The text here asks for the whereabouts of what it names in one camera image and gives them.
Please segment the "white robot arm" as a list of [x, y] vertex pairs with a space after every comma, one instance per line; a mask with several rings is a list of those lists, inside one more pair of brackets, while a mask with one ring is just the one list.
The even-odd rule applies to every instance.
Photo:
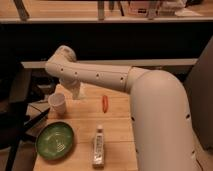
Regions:
[[173, 74], [79, 63], [65, 45], [46, 61], [45, 70], [68, 90], [83, 82], [129, 95], [139, 171], [198, 171], [187, 93]]

